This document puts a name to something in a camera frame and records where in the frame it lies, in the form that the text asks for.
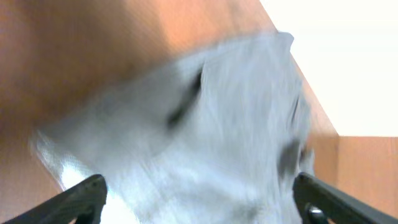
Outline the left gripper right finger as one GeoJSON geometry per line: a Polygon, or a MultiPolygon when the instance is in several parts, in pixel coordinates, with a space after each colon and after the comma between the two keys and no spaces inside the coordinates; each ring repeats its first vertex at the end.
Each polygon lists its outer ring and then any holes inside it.
{"type": "Polygon", "coordinates": [[[306,172],[295,178],[293,193],[303,223],[397,224],[396,218],[306,172]]]}

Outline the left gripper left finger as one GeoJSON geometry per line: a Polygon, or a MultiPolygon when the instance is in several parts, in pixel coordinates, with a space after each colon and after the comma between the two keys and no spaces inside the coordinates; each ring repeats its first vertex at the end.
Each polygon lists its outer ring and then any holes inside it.
{"type": "Polygon", "coordinates": [[[91,175],[4,224],[99,224],[107,194],[105,178],[91,175]]]}

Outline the grey shorts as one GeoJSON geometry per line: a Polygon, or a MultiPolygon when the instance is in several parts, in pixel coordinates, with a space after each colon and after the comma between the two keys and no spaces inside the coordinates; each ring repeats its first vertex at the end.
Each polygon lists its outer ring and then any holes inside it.
{"type": "Polygon", "coordinates": [[[37,153],[64,189],[104,176],[102,223],[300,223],[313,154],[293,40],[230,40],[115,85],[40,128],[37,153]]]}

